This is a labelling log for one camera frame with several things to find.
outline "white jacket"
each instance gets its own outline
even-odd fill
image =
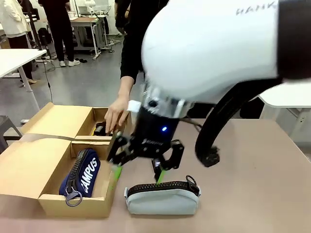
[[[16,35],[30,31],[30,27],[17,0],[0,0],[0,23],[7,35]]]

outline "brown shoe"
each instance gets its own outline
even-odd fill
[[[27,79],[27,80],[28,80],[28,83],[29,83],[29,84],[34,84],[34,83],[37,82],[36,80],[32,80],[32,79]]]

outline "zipper pull ring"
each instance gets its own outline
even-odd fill
[[[66,196],[66,199],[65,199],[65,202],[66,202],[67,206],[75,207],[75,206],[79,205],[82,202],[82,194],[79,191],[74,190],[73,187],[71,187],[73,192],[68,193],[67,188],[68,187],[66,187],[67,196]],[[79,196],[79,200],[78,200],[77,203],[75,203],[75,204],[69,203],[70,200],[74,199],[77,196]]]
[[[187,182],[188,182],[188,184],[189,184],[190,190],[192,190],[193,192],[199,194],[200,189],[199,189],[198,186],[196,185],[195,179],[194,179],[192,176],[187,175],[187,176],[186,176],[186,180],[187,180]]]

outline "shoe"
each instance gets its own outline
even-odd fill
[[[74,60],[73,62],[69,61],[68,66],[74,67],[80,64],[80,61]]]
[[[66,63],[64,61],[59,62],[60,67],[66,67]]]
[[[29,84],[35,84],[37,81],[32,79],[27,79]]]

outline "finger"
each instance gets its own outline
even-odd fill
[[[120,120],[119,120],[119,125],[120,126],[122,126],[122,124],[125,121],[127,115],[128,115],[128,111],[123,111],[122,116],[120,117]]]
[[[117,124],[118,116],[119,116],[118,112],[113,113],[109,132],[113,131],[113,129],[115,128]]]
[[[112,119],[112,112],[108,110],[108,112],[105,115],[106,119],[106,130],[105,132],[108,133],[111,125],[111,119]]]

